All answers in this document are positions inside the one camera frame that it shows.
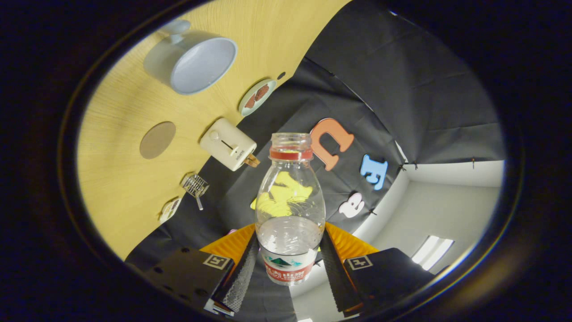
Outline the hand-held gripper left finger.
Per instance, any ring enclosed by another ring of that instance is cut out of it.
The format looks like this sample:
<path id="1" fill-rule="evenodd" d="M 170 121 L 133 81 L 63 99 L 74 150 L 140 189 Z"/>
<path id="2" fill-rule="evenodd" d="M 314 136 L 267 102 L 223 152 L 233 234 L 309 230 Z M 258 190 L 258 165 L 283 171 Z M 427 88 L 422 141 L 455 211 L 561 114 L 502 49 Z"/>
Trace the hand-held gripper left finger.
<path id="1" fill-rule="evenodd" d="M 258 252 L 253 224 L 225 234 L 208 226 L 165 224 L 127 255 L 127 263 L 193 310 L 233 316 L 241 309 Z"/>

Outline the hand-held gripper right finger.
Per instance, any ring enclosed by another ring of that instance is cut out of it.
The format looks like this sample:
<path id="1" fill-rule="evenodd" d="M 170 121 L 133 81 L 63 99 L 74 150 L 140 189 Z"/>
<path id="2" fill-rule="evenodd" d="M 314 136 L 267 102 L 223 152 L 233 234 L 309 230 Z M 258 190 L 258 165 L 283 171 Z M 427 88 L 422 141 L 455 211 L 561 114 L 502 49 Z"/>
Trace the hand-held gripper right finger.
<path id="1" fill-rule="evenodd" d="M 435 278 L 396 247 L 378 250 L 328 222 L 320 251 L 337 310 L 344 314 L 386 309 Z"/>

